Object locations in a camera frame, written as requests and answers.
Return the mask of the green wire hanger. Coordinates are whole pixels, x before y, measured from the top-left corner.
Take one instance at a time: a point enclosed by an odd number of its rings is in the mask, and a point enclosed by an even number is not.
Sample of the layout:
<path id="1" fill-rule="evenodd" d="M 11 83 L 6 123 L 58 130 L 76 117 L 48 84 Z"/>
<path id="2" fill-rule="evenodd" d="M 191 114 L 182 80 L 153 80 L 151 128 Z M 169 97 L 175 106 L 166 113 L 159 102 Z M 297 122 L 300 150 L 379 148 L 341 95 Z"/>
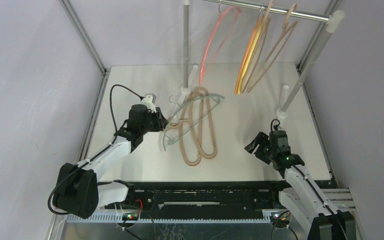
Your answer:
<path id="1" fill-rule="evenodd" d="M 210 140 L 215 142 L 212 113 L 224 99 L 220 94 L 196 91 L 189 94 L 181 105 L 177 104 L 162 133 L 160 142 L 163 151 L 179 143 L 187 133 L 191 133 L 192 138 L 197 139 L 198 145 L 202 146 L 204 123 L 209 123 Z"/>

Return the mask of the pink wire hanger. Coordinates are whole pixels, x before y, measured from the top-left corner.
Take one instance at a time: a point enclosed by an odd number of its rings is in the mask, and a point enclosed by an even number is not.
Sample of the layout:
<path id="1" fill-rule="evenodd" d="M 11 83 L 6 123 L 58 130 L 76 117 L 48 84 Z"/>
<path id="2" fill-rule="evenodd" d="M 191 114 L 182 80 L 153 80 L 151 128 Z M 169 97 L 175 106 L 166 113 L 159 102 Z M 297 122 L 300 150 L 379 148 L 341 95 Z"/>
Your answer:
<path id="1" fill-rule="evenodd" d="M 200 68 L 199 68 L 199 75 L 198 75 L 198 84 L 200 86 L 203 85 L 203 80 L 204 80 L 204 77 L 205 77 L 206 72 L 207 72 L 207 70 L 206 70 L 206 63 L 207 63 L 207 58 L 208 58 L 208 54 L 209 54 L 212 42 L 214 40 L 214 37 L 215 37 L 215 35 L 216 35 L 216 33 L 217 33 L 221 23 L 223 22 L 223 20 L 226 18 L 226 16 L 229 13 L 232 13 L 232 15 L 233 15 L 233 22 L 230 25 L 230 27 L 227 29 L 227 31 L 225 33 L 225 36 L 224 36 L 222 42 L 220 43 L 220 45 L 218 46 L 215 54 L 209 60 L 209 64 L 210 65 L 214 62 L 215 58 L 218 56 L 219 51 L 221 50 L 221 48 L 224 45 L 225 41 L 229 38 L 231 32 L 233 31 L 234 26 L 236 25 L 236 22 L 238 21 L 239 15 L 242 13 L 242 10 L 238 6 L 229 6 L 224 12 L 219 14 L 219 16 L 217 18 L 217 21 L 214 24 L 213 29 L 212 29 L 209 37 L 208 37 L 208 40 L 206 42 L 206 46 L 204 48 L 204 52 L 203 52 L 203 55 L 202 55 L 202 58 L 201 58 L 201 63 L 200 63 Z"/>

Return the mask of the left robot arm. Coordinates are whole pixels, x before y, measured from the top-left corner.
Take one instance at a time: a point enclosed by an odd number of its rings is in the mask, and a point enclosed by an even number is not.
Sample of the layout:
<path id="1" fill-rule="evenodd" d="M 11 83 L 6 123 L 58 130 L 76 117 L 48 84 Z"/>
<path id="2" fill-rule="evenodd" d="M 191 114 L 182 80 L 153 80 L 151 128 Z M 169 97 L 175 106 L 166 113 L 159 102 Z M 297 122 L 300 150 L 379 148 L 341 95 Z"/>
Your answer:
<path id="1" fill-rule="evenodd" d="M 96 155 L 76 164 L 61 166 L 54 189 L 47 200 L 48 209 L 56 215 L 89 218 L 97 208 L 118 202 L 129 209 L 137 196 L 126 183 L 100 184 L 100 179 L 117 162 L 131 154 L 149 132 L 161 132 L 169 121 L 153 103 L 131 106 L 128 118 L 113 134 L 113 140 Z"/>

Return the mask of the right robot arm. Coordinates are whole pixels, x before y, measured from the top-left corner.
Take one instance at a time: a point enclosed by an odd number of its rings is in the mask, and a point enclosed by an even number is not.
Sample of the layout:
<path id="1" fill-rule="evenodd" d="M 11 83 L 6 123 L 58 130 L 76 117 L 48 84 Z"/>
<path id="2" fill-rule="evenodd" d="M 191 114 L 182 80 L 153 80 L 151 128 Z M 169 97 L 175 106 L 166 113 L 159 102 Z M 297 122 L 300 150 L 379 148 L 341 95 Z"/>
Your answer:
<path id="1" fill-rule="evenodd" d="M 285 130 L 259 132 L 244 149 L 266 164 L 272 164 L 288 188 L 269 194 L 275 208 L 285 207 L 303 228 L 309 240 L 355 240 L 356 220 L 339 209 L 312 178 L 303 159 L 291 152 Z"/>

